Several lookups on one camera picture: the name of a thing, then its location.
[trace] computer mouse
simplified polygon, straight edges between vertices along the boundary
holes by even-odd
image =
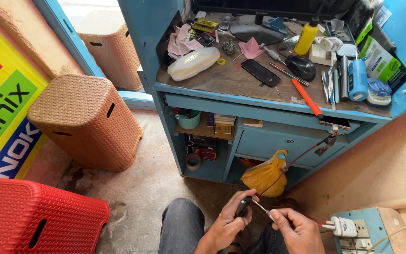
[[[313,61],[300,55],[290,55],[285,61],[288,69],[298,78],[313,81],[316,77],[316,67]]]

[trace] white phone charger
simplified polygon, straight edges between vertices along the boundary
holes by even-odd
[[[320,41],[319,47],[324,51],[336,51],[342,47],[343,42],[338,37],[328,37]]]
[[[336,236],[355,237],[358,234],[353,220],[333,216],[330,218],[330,221],[335,223],[336,229],[333,231],[333,234]]]

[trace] orange screwdriver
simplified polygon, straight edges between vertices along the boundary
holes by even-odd
[[[308,95],[308,93],[303,89],[302,85],[300,82],[296,79],[292,79],[292,84],[297,88],[299,91],[300,95],[302,95],[303,99],[306,101],[308,104],[309,108],[313,110],[314,114],[317,116],[317,118],[322,119],[324,116],[322,115],[322,110],[317,106],[317,104],[311,99],[311,97]]]

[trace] hand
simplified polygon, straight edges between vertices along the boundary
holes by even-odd
[[[233,242],[237,233],[252,221],[252,210],[250,207],[247,208],[247,215],[245,217],[234,218],[234,214],[242,199],[247,196],[252,196],[256,202],[259,202],[259,198],[255,196],[255,193],[255,189],[236,192],[223,207],[209,231],[200,239],[195,253],[216,253],[228,247]]]
[[[289,254],[325,254],[315,222],[290,208],[274,209],[270,213],[275,221],[272,228],[283,234]],[[295,229],[290,227],[288,219]]]

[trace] woven pattern stool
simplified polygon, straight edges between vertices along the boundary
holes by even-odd
[[[126,170],[144,131],[105,78],[53,79],[27,111],[28,120],[82,166]]]
[[[93,253],[109,218],[102,199],[0,178],[0,253]]]
[[[142,88],[137,74],[139,58],[121,12],[92,11],[75,28],[114,86],[129,91]]]

